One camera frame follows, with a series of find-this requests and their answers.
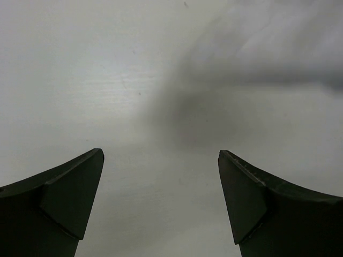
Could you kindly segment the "white skirt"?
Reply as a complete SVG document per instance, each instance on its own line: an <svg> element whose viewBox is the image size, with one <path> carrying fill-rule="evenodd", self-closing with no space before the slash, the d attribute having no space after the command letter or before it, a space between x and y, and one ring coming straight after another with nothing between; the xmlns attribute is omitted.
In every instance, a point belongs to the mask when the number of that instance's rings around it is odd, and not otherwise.
<svg viewBox="0 0 343 257"><path fill-rule="evenodd" d="M342 1L230 1L175 70L189 91L321 84L342 90Z"/></svg>

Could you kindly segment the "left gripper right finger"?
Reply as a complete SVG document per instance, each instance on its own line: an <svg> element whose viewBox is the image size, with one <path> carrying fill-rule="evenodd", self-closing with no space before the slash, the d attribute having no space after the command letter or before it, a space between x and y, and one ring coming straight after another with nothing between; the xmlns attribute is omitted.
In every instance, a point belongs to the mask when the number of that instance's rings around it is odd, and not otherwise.
<svg viewBox="0 0 343 257"><path fill-rule="evenodd" d="M218 167L242 256L342 256L342 198L316 192L221 150Z"/></svg>

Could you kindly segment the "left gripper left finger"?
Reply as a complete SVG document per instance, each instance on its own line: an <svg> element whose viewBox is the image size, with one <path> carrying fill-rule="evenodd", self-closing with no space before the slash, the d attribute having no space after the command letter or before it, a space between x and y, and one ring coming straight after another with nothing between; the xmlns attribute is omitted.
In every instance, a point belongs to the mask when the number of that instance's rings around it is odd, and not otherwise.
<svg viewBox="0 0 343 257"><path fill-rule="evenodd" d="M94 148L62 165L1 187L1 256L74 256L100 182Z"/></svg>

